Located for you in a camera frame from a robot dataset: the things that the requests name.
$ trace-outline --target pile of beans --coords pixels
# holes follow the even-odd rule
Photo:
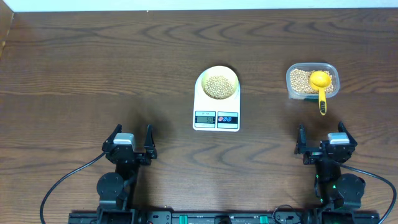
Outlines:
[[[205,92],[208,96],[222,100],[230,97],[234,93],[232,83],[225,77],[213,76],[205,83]]]
[[[314,90],[310,84],[308,83],[310,76],[313,72],[316,71],[311,71],[311,72],[306,72],[300,69],[293,69],[290,73],[290,82],[292,84],[292,88],[294,91],[297,93],[310,93],[310,94],[316,94],[318,91]],[[321,71],[327,73],[330,78],[332,76],[329,74],[329,71]],[[326,88],[325,92],[326,93],[332,93],[335,87],[333,84],[330,84],[328,88]]]

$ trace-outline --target scale control panel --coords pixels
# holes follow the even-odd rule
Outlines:
[[[238,129],[238,113],[224,111],[196,111],[196,128]]]

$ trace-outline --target spoon handle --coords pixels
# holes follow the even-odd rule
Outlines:
[[[326,94],[325,88],[319,88],[319,111],[322,115],[326,114]]]

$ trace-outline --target cable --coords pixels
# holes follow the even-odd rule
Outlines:
[[[299,219],[301,219],[301,215],[299,215],[299,213],[294,209],[294,207],[292,207],[292,206],[290,206],[290,205],[279,205],[278,207],[275,208],[274,212],[272,212],[272,219],[274,220],[274,223],[281,224],[280,222],[278,222],[278,221],[275,219],[275,213],[276,213],[276,211],[278,211],[278,209],[279,209],[280,207],[289,207],[289,208],[291,208],[291,209],[293,210],[293,212],[295,212],[296,215],[299,217]]]
[[[354,168],[354,167],[346,166],[346,165],[343,165],[343,164],[341,164],[339,162],[336,162],[336,161],[334,161],[334,163],[339,165],[342,168],[349,169],[349,170],[352,170],[352,171],[355,171],[355,172],[360,172],[362,174],[366,174],[366,175],[369,175],[369,176],[374,177],[376,179],[382,180],[382,181],[384,181],[386,184],[388,184],[391,187],[391,189],[392,189],[392,201],[391,201],[390,207],[388,207],[388,209],[385,212],[385,214],[383,215],[383,217],[379,220],[378,224],[381,224],[387,218],[388,214],[390,214],[390,212],[392,211],[392,208],[394,208],[394,205],[396,203],[397,190],[394,187],[394,185],[391,182],[389,182],[387,179],[385,179],[385,178],[383,178],[383,177],[381,177],[379,175],[372,174],[370,172],[367,172],[367,171],[364,171],[364,170],[360,170],[360,169],[357,169],[357,168]]]
[[[47,192],[47,194],[44,196],[43,201],[42,201],[42,204],[41,204],[41,206],[40,206],[40,221],[42,221],[42,224],[45,224],[44,215],[43,215],[44,204],[45,204],[45,201],[46,201],[46,200],[48,199],[48,197],[50,196],[51,192],[52,192],[59,184],[61,184],[61,182],[62,182],[63,180],[65,180],[66,178],[70,177],[72,174],[75,174],[75,173],[81,171],[82,169],[84,169],[84,168],[86,168],[86,167],[92,165],[93,163],[95,163],[98,159],[100,159],[100,158],[103,157],[104,155],[105,155],[105,152],[101,153],[101,155],[99,155],[97,158],[93,159],[93,160],[90,161],[89,163],[87,163],[87,164],[85,164],[85,165],[83,165],[83,166],[81,166],[81,167],[75,169],[74,171],[70,172],[70,173],[67,174],[67,175],[64,175],[60,180],[57,181],[57,183],[55,183],[55,184],[51,187],[51,189],[50,189],[50,190]]]

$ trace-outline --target green tape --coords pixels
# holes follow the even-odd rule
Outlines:
[[[180,224],[188,224],[188,215],[180,215]]]
[[[260,216],[260,224],[268,224],[268,217]]]

